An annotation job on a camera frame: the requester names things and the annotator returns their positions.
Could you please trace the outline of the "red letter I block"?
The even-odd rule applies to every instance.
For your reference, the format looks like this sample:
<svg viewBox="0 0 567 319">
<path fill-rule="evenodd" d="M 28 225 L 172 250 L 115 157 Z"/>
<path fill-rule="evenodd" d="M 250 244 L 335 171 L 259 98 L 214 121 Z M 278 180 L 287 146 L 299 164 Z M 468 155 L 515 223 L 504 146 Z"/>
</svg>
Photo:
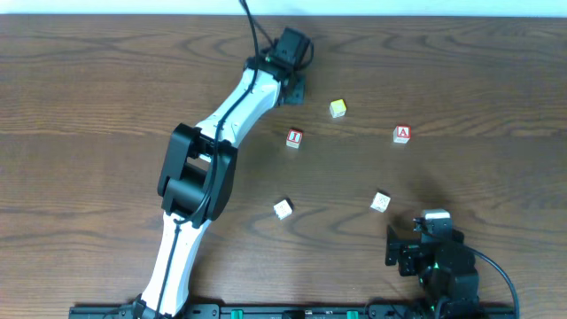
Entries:
<svg viewBox="0 0 567 319">
<path fill-rule="evenodd" d="M 286 145 L 291 148 L 298 149 L 300 147 L 303 138 L 303 132 L 301 130 L 291 128 L 286 137 Z"/>
</svg>

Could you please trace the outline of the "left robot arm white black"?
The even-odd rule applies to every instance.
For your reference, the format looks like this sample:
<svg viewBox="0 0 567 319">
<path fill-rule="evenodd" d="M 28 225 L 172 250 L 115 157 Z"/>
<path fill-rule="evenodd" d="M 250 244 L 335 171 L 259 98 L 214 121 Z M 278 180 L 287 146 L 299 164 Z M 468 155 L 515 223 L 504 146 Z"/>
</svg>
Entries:
<svg viewBox="0 0 567 319">
<path fill-rule="evenodd" d="M 150 282 L 133 304 L 135 318 L 182 312 L 201 240 L 228 204 L 239 145 L 264 113 L 301 103 L 304 57 L 313 50 L 310 38 L 287 27 L 245 61 L 240 82 L 211 115 L 172 132 L 157 186 L 164 229 Z"/>
</svg>

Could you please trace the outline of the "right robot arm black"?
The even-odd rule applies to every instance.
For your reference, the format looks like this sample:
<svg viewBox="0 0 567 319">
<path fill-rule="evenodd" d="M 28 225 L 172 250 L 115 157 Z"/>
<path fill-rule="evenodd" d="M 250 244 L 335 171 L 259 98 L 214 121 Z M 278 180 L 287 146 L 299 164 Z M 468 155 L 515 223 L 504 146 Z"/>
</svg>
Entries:
<svg viewBox="0 0 567 319">
<path fill-rule="evenodd" d="M 401 276 L 417 276 L 426 297 L 404 311 L 405 318 L 481 318 L 474 254 L 463 246 L 448 213 L 415 218 L 418 239 L 402 239 L 387 228 L 385 264 Z"/>
</svg>

